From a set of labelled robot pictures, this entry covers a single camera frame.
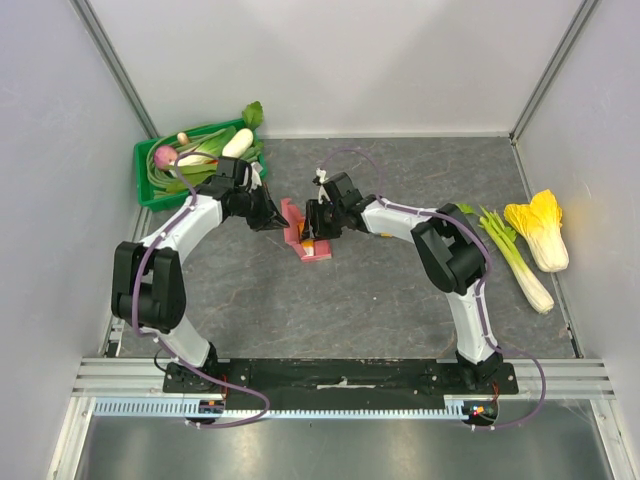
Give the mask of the pink express box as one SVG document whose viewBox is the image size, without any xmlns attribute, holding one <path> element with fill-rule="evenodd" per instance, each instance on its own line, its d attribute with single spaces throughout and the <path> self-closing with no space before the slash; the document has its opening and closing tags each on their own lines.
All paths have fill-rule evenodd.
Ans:
<svg viewBox="0 0 640 480">
<path fill-rule="evenodd" d="M 328 240 L 301 238 L 306 218 L 290 198 L 281 200 L 281 213 L 289 223 L 289 226 L 284 229 L 284 241 L 293 248 L 302 262 L 312 263 L 332 258 Z"/>
</svg>

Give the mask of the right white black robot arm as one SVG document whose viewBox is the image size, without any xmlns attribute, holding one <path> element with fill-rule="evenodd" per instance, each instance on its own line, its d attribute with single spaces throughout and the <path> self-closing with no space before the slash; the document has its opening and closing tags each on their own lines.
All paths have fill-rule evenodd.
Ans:
<svg viewBox="0 0 640 480">
<path fill-rule="evenodd" d="M 453 204 L 419 209 L 376 195 L 363 196 L 348 174 L 318 169 L 318 196 L 306 202 L 303 239 L 337 239 L 345 228 L 407 241 L 418 252 L 427 278 L 446 295 L 456 329 L 458 381 L 483 392 L 503 362 L 484 297 L 489 261 L 485 245 Z"/>
</svg>

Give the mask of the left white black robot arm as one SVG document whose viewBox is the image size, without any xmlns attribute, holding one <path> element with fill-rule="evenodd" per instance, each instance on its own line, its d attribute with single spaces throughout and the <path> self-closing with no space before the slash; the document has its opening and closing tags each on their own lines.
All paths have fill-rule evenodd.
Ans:
<svg viewBox="0 0 640 480">
<path fill-rule="evenodd" d="M 111 310 L 136 336 L 157 342 L 185 369 L 185 382 L 208 393 L 220 380 L 218 357 L 186 316 L 182 264 L 212 230 L 229 217 L 241 217 L 255 231 L 281 230 L 289 222 L 277 209 L 250 163 L 217 160 L 216 171 L 198 185 L 159 229 L 138 242 L 121 242 L 114 254 Z"/>
</svg>

